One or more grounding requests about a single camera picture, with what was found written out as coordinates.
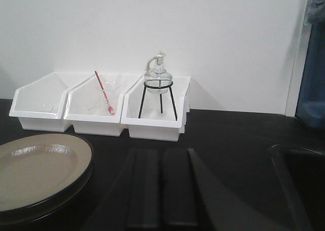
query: white storage tray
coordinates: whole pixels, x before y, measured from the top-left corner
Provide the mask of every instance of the white storage tray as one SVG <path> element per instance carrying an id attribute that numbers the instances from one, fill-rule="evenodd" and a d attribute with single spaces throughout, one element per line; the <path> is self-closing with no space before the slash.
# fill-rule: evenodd
<path id="1" fill-rule="evenodd" d="M 107 103 L 97 77 L 70 91 L 64 119 L 70 120 L 76 133 L 119 136 L 124 129 L 121 114 L 124 95 L 139 80 L 140 75 L 99 74 L 115 115 Z"/>
<path id="2" fill-rule="evenodd" d="M 162 94 L 163 113 L 159 94 L 146 92 L 141 118 L 139 116 L 144 78 L 125 95 L 121 123 L 127 125 L 131 138 L 178 141 L 185 132 L 186 113 L 189 112 L 190 77 L 174 77 L 172 91 L 178 119 L 175 119 L 170 92 Z"/>
<path id="3" fill-rule="evenodd" d="M 64 132 L 68 92 L 91 74 L 53 72 L 16 90 L 9 116 L 18 117 L 23 129 Z"/>

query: red spoon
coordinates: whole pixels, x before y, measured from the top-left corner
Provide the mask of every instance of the red spoon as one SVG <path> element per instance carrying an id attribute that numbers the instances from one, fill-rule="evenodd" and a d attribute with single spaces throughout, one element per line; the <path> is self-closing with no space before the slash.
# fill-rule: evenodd
<path id="1" fill-rule="evenodd" d="M 105 97 L 105 99 L 106 99 L 106 101 L 107 101 L 107 111 L 108 111 L 111 115 L 115 115 L 114 109 L 113 109 L 113 107 L 110 105 L 110 103 L 109 103 L 109 101 L 108 101 L 108 98 L 107 98 L 106 92 L 105 92 L 105 90 L 104 90 L 103 84 L 102 84 L 102 82 L 101 82 L 101 79 L 100 79 L 100 77 L 99 77 L 97 71 L 95 71 L 95 74 L 96 74 L 96 77 L 97 77 L 97 79 L 98 79 L 98 82 L 99 82 L 99 84 L 100 84 L 100 86 L 101 86 L 101 89 L 102 89 L 102 92 L 103 92 L 103 94 L 104 94 L 104 97 Z"/>

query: black table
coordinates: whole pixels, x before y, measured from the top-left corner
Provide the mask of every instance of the black table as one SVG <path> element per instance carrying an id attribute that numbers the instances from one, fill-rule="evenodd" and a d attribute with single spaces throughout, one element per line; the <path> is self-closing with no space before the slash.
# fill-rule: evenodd
<path id="1" fill-rule="evenodd" d="M 0 144 L 41 133 L 23 130 L 18 118 L 8 116 L 11 102 L 0 100 Z M 155 149 L 162 157 L 167 149 L 193 148 L 229 193 L 267 217 L 272 225 L 295 230 L 268 148 L 276 144 L 325 146 L 323 132 L 309 130 L 295 118 L 209 110 L 191 110 L 185 134 L 180 135 L 178 142 L 131 139 L 127 130 L 120 137 L 76 134 L 72 126 L 66 132 L 85 138 L 94 148 L 95 167 L 88 184 L 55 213 L 32 223 L 0 229 L 80 230 L 111 191 L 130 151 Z M 241 221 L 241 213 L 233 216 Z"/>

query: plate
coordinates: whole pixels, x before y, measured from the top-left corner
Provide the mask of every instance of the plate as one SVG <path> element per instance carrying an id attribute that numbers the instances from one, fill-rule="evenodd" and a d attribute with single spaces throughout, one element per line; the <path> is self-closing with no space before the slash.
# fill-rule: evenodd
<path id="1" fill-rule="evenodd" d="M 0 223 L 58 208 L 87 183 L 92 147 L 80 137 L 43 134 L 0 146 Z"/>

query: metal leg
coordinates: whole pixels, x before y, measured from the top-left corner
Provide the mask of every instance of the metal leg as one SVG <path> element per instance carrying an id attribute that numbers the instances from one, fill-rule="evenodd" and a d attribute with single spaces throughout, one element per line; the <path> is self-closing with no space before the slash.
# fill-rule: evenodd
<path id="1" fill-rule="evenodd" d="M 144 101 L 144 95 L 146 94 L 146 86 L 144 86 L 143 88 L 143 94 L 142 94 L 142 99 L 141 99 L 141 105 L 140 105 L 140 111 L 139 111 L 139 116 L 138 118 L 141 117 L 141 113 L 142 113 L 142 107 L 143 107 L 143 101 Z"/>
<path id="2" fill-rule="evenodd" d="M 174 102 L 172 87 L 169 87 L 169 92 L 171 93 L 171 98 L 172 98 L 172 103 L 173 103 L 173 108 L 174 108 L 174 114 L 175 114 L 175 118 L 176 118 L 176 121 L 177 121 L 177 113 L 176 113 L 176 107 L 175 107 L 175 102 Z"/>
<path id="3" fill-rule="evenodd" d="M 160 95 L 160 112 L 163 113 L 163 97 L 161 94 Z"/>

